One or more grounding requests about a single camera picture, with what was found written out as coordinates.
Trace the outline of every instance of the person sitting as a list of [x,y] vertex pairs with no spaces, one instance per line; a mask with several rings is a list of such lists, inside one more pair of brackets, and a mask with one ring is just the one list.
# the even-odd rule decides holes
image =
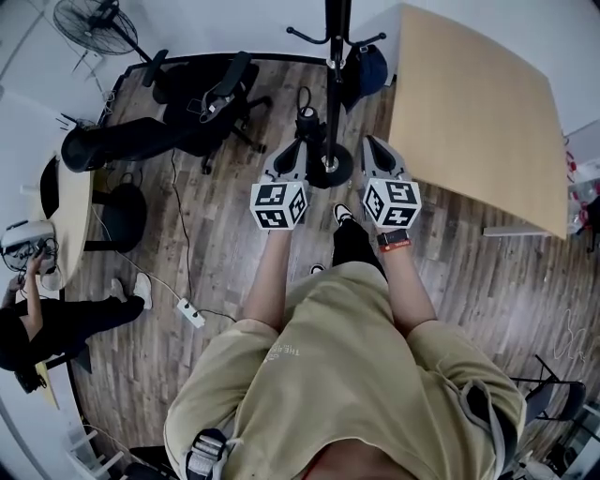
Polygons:
[[[55,354],[77,353],[87,338],[133,322],[152,308],[150,278],[143,273],[130,297],[114,278],[111,296],[101,302],[40,300],[36,273],[41,262],[42,255],[32,257],[24,277],[9,282],[0,308],[0,368],[16,372],[18,378],[36,378],[35,364]],[[27,299],[16,303],[23,288]]]

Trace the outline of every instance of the light wood tabletop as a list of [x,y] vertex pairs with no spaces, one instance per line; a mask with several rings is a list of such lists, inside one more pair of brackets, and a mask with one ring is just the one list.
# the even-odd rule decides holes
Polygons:
[[[92,205],[92,173],[75,173],[67,168],[58,154],[58,209],[49,218],[58,243],[59,275],[44,280],[48,290],[65,288],[75,275],[82,259]],[[45,219],[39,195],[33,198],[31,219]]]
[[418,180],[561,238],[563,135],[548,79],[470,28],[403,6],[389,143]]

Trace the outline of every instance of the person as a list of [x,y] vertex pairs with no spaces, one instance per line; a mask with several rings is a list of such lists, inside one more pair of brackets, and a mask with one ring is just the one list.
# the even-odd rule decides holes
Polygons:
[[188,480],[498,478],[523,396],[437,321],[406,237],[382,239],[381,265],[350,210],[334,215],[334,266],[287,296],[292,233],[269,233],[243,320],[169,409],[173,468]]
[[[152,307],[150,278],[142,273],[129,298],[114,278],[111,296],[101,302],[40,300],[36,273],[41,261],[42,255],[30,258],[24,279],[15,277],[8,284],[0,308],[0,368],[31,378],[35,364],[54,354],[77,353],[87,338],[133,322]],[[16,303],[21,289],[26,300]]]

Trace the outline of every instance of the white sneaker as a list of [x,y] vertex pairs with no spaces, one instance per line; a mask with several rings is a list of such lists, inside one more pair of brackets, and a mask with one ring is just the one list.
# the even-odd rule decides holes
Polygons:
[[336,218],[337,225],[339,225],[340,227],[341,227],[341,223],[344,220],[346,220],[348,218],[351,218],[352,220],[354,220],[353,213],[343,203],[336,203],[336,205],[334,206],[334,217]]
[[118,278],[113,278],[111,280],[111,296],[118,298],[121,303],[125,303],[128,300],[125,296],[125,292],[123,292],[123,284]]
[[325,269],[325,267],[322,266],[320,263],[315,263],[314,265],[312,265],[310,267],[310,274],[311,275],[318,274],[319,272],[322,272],[324,269]]
[[152,308],[152,285],[150,277],[140,272],[135,279],[135,287],[133,294],[139,296],[143,300],[143,309],[149,310]]

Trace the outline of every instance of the hand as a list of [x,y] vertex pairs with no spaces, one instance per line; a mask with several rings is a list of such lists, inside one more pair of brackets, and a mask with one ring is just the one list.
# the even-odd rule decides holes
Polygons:
[[25,286],[25,279],[23,277],[21,277],[20,275],[16,276],[15,278],[12,278],[10,280],[10,282],[8,283],[8,289],[13,293],[18,292],[24,286]]
[[40,253],[39,255],[32,255],[29,257],[29,262],[27,262],[27,275],[34,277],[36,273],[39,271],[39,267],[44,260],[44,253]]

